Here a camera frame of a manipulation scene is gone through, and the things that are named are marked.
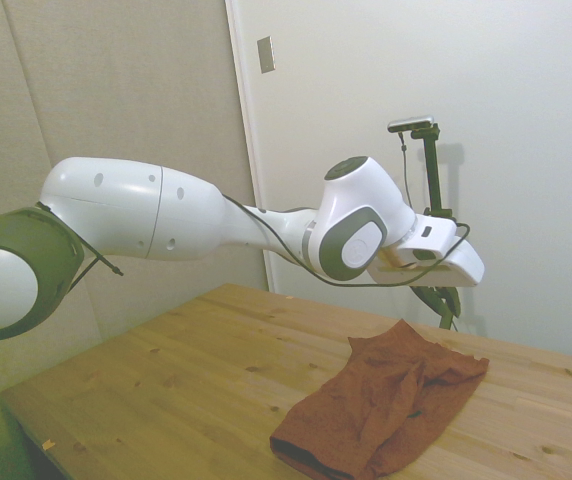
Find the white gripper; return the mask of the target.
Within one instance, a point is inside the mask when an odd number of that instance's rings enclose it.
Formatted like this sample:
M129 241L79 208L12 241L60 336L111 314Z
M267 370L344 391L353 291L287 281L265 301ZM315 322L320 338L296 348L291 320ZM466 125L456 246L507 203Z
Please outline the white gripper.
M461 302L456 287L478 285L485 266L467 240L437 266L433 266L434 263L435 260L419 261L410 267L395 268L376 257L368 266L368 274L377 284L413 286L412 292L432 311L441 311L443 300L452 315L458 318Z

